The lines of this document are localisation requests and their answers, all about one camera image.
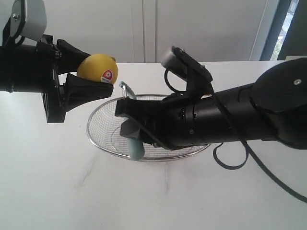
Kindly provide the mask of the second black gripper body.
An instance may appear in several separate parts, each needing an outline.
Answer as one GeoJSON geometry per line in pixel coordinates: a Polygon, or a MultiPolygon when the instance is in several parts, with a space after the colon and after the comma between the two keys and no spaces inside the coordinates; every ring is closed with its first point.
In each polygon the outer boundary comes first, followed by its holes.
{"type": "Polygon", "coordinates": [[[63,123],[66,116],[64,108],[64,89],[59,83],[58,59],[61,52],[53,44],[53,36],[44,34],[36,45],[36,51],[46,61],[47,73],[42,92],[42,100],[48,123],[63,123]]]}

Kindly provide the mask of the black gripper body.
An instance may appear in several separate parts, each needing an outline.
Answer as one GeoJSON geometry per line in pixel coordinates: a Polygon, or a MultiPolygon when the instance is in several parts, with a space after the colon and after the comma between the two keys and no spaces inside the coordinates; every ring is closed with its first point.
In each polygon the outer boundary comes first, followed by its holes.
{"type": "Polygon", "coordinates": [[[142,100],[142,141],[164,149],[194,146],[194,98],[173,93],[162,100],[142,100]]]}

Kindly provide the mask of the second dark Piper robot arm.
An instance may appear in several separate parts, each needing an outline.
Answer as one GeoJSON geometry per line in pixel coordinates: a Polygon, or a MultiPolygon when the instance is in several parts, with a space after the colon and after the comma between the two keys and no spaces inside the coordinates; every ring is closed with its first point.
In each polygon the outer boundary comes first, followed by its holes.
{"type": "Polygon", "coordinates": [[[82,104],[109,98],[113,86],[73,75],[89,54],[45,35],[36,46],[10,41],[0,48],[0,89],[42,95],[48,123],[62,123],[68,111],[82,104]]]}

